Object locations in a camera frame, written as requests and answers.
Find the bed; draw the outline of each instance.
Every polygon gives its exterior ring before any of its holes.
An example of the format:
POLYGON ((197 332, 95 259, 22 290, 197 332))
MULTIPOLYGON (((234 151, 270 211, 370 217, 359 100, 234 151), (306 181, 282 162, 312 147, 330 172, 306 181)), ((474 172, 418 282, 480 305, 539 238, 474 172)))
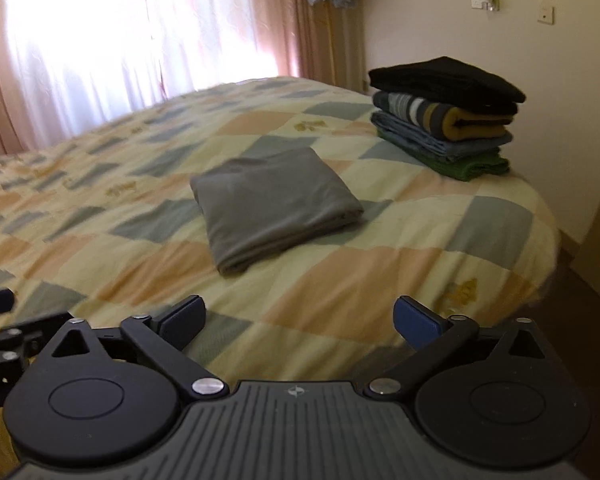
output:
MULTIPOLYGON (((189 294, 209 310, 186 353, 230 383, 367 377, 408 349, 409 294, 483 325, 536 300, 558 231, 514 173, 443 178, 376 136, 368 96, 273 78, 175 98, 41 152, 0 158, 0 326, 70 310, 92 326, 189 294), (365 224, 221 277, 192 174, 311 146, 362 201, 365 224)), ((0 421, 0 474, 16 464, 0 421)))

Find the dark floor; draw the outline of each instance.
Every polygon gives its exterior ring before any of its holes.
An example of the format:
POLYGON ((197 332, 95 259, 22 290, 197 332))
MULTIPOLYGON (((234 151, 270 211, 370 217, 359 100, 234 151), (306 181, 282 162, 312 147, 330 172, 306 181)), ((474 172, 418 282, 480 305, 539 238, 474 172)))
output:
POLYGON ((575 465, 590 480, 600 480, 600 297, 569 262, 561 256, 549 295, 519 315, 536 320, 589 401, 591 429, 575 465))

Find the baseboard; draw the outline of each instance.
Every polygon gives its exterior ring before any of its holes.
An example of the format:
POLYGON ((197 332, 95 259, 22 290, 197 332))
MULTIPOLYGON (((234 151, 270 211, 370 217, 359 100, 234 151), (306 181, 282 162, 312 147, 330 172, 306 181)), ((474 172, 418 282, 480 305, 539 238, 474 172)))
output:
POLYGON ((575 258, 580 251, 580 244, 562 230, 560 230, 560 246, 571 258, 575 258))

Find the folded gray cloth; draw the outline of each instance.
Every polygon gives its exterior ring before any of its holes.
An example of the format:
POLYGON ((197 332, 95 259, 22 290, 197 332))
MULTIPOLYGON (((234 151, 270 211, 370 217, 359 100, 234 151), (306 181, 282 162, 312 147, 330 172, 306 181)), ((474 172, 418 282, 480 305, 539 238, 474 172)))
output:
POLYGON ((193 176, 222 274, 360 220, 364 209, 311 148, 234 158, 193 176))

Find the patterned bedspread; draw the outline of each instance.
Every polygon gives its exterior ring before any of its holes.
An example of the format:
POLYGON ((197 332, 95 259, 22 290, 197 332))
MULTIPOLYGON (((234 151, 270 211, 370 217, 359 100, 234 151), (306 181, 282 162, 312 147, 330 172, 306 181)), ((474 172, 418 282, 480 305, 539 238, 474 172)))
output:
MULTIPOLYGON (((112 326, 189 294, 209 309, 187 354, 230 383, 381 371, 404 354, 410 294, 486 325, 552 274, 555 221, 523 179, 443 178, 376 136, 369 97, 276 78, 176 98, 43 152, 0 158, 0 325, 69 309, 112 326), (192 174, 311 146, 363 202, 366 225, 222 278, 192 174)), ((0 422, 0 473, 15 463, 0 422)))

